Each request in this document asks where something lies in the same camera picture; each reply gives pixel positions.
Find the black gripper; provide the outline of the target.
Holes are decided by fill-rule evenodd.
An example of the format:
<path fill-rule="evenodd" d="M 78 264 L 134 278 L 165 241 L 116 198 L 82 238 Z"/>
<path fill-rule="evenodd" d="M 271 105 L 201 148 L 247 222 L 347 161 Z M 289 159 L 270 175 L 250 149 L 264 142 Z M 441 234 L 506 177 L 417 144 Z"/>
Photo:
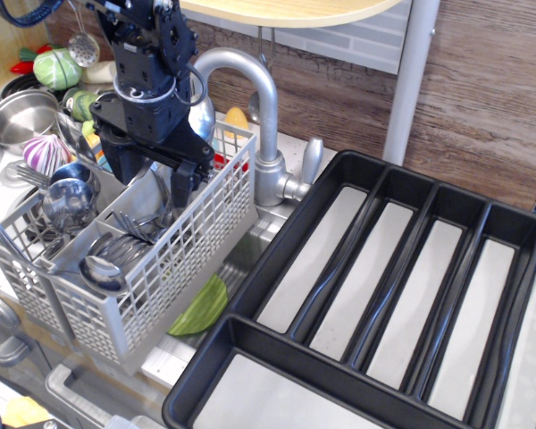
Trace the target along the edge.
<path fill-rule="evenodd" d="M 147 159 L 173 168 L 171 201 L 184 208 L 200 182 L 213 169 L 212 147 L 189 124 L 192 107 L 192 71 L 180 78 L 162 75 L 160 88 L 144 88 L 150 81 L 145 72 L 140 83 L 113 78 L 114 91 L 91 107 L 95 129 L 101 138 L 106 161 L 114 177 L 128 185 Z"/>

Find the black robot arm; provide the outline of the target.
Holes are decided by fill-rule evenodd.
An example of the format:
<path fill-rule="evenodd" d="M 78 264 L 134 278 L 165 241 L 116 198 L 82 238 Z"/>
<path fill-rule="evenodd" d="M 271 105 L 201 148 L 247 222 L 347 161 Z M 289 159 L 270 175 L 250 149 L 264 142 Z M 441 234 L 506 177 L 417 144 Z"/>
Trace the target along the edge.
<path fill-rule="evenodd" d="M 94 1 L 113 51 L 114 93 L 90 108 L 113 175 L 130 183 L 147 160 L 172 168 L 181 208 L 213 168 L 212 147 L 191 128 L 191 58 L 197 36 L 177 1 Z"/>

